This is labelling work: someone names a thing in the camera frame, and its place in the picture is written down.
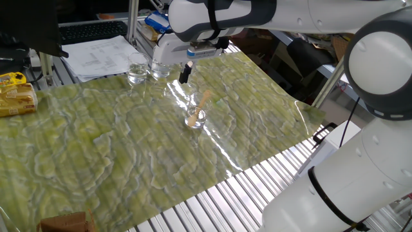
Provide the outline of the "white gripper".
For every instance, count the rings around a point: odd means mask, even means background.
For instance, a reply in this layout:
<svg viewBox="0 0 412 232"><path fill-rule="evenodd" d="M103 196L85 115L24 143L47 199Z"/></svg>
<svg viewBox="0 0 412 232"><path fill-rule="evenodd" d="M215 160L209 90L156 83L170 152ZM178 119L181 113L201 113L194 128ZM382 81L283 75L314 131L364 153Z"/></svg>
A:
<svg viewBox="0 0 412 232"><path fill-rule="evenodd" d="M163 34L153 49L153 60L160 64L180 64L179 83L188 81L193 61L221 55L225 37L211 41L183 42L175 34Z"/></svg>

